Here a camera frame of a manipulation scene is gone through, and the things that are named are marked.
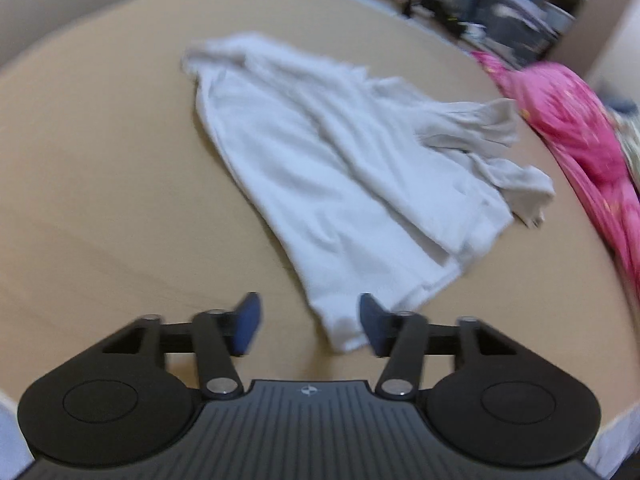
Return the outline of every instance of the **white towel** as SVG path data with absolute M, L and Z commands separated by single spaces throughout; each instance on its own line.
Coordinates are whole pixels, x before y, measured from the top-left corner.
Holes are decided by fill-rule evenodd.
M 467 128 L 452 105 L 399 79 L 368 78 L 257 34 L 196 45 L 183 65 L 198 80 L 196 108 L 210 138 L 281 241 L 338 351 L 366 342 L 360 294 L 415 310 L 512 221 L 490 185 L 500 168 L 487 163 L 490 177 L 478 178 L 478 168 L 439 151 L 448 141 L 438 149 L 418 142 L 428 146 L 429 122 L 444 118 L 459 148 L 491 146 L 491 135 L 508 144 L 511 104 L 460 105 L 500 117 Z M 536 176 L 535 199 L 544 200 L 531 210 L 540 211 L 553 188 Z
M 542 209 L 554 196 L 551 179 L 538 168 L 521 168 L 501 158 L 517 141 L 513 100 L 439 103 L 399 79 L 375 86 L 380 97 L 391 98 L 398 113 L 410 119 L 423 146 L 439 150 L 500 190 L 511 211 L 528 227 L 543 221 Z
M 0 390 L 0 480 L 12 480 L 33 462 L 15 418 L 16 408 Z

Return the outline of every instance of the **logo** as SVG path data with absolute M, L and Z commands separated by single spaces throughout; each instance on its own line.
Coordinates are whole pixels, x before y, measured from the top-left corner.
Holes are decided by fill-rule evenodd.
M 312 395 L 315 395 L 319 391 L 320 390 L 318 390 L 315 386 L 312 386 L 311 384 L 308 384 L 307 386 L 302 386 L 302 388 L 300 388 L 300 392 L 303 395 L 306 395 L 307 397 L 311 397 Z

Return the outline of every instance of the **ribbed black surface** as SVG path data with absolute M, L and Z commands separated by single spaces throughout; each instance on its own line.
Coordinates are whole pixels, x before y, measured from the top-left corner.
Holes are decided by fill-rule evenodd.
M 256 381 L 251 392 L 241 399 L 207 404 L 183 439 L 148 460 L 91 471 L 41 461 L 21 477 L 22 480 L 514 478 L 596 477 L 577 462 L 536 471 L 501 470 L 473 462 L 437 440 L 412 405 L 379 399 L 361 381 L 309 384 Z

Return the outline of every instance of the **pink blanket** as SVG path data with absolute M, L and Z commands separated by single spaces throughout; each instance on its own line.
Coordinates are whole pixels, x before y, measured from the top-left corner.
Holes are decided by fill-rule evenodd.
M 567 67 L 537 63 L 521 71 L 484 52 L 473 56 L 546 142 L 591 222 L 640 293 L 640 202 L 620 144 L 594 92 Z

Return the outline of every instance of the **cloth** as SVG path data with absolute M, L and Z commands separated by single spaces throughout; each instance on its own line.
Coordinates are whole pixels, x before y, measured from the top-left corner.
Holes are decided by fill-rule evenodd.
M 632 114 L 625 115 L 610 110 L 609 116 L 631 178 L 636 189 L 640 189 L 640 112 L 636 109 Z
M 584 458 L 584 463 L 602 478 L 609 479 L 638 449 L 640 404 L 635 404 L 598 432 Z
M 513 102 L 500 99 L 486 105 L 446 104 L 422 99 L 418 119 L 429 114 L 431 124 L 429 128 L 417 128 L 419 142 L 439 150 L 498 189 L 511 211 L 528 227 L 542 222 L 542 209 L 554 196 L 551 179 L 538 168 L 521 168 L 501 158 L 517 141 Z M 399 112 L 407 114 L 406 108 Z
M 472 167 L 418 142 L 446 150 L 458 137 L 491 143 L 483 133 L 496 130 L 508 144 L 507 104 L 435 113 L 438 103 L 401 79 L 369 78 L 255 34 L 198 44 L 183 67 L 198 80 L 196 109 L 210 138 L 280 239 L 338 351 L 366 342 L 360 294 L 415 310 L 512 221 Z M 485 123 L 467 130 L 473 114 Z M 552 186 L 540 177 L 546 203 Z
M 15 418 L 15 403 L 0 392 L 0 480 L 13 480 L 32 461 Z
M 473 56 L 546 142 L 582 206 L 640 292 L 640 202 L 602 103 L 575 73 L 541 62 L 520 72 Z

